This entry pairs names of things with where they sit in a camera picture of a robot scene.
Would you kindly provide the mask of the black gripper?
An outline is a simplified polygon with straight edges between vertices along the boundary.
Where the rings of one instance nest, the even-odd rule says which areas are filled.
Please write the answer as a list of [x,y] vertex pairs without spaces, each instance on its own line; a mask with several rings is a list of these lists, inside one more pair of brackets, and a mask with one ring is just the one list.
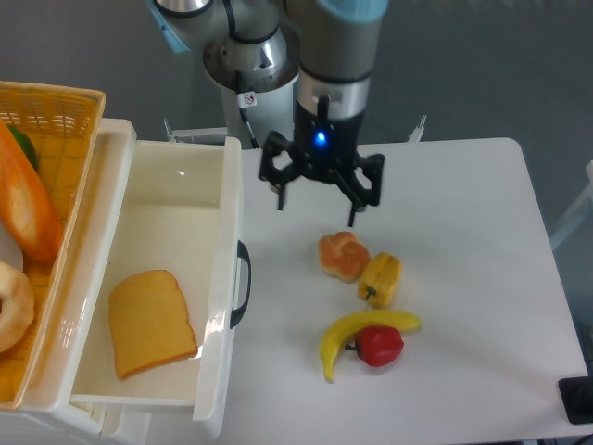
[[362,207],[380,203],[385,156],[363,157],[358,136],[364,114],[344,120],[329,117],[330,101],[323,99],[317,116],[296,106],[294,139],[271,132],[262,147],[259,179],[277,191],[277,210],[284,209],[286,186],[302,176],[335,184],[350,200],[347,226],[353,227]]

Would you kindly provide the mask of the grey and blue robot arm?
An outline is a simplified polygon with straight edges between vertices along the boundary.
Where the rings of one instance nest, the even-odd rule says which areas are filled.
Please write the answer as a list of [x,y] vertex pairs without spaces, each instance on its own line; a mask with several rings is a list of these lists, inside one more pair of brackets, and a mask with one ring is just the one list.
[[353,213],[379,204],[385,159],[358,151],[384,1],[151,1],[172,51],[198,51],[228,135],[261,150],[278,197],[304,177]]

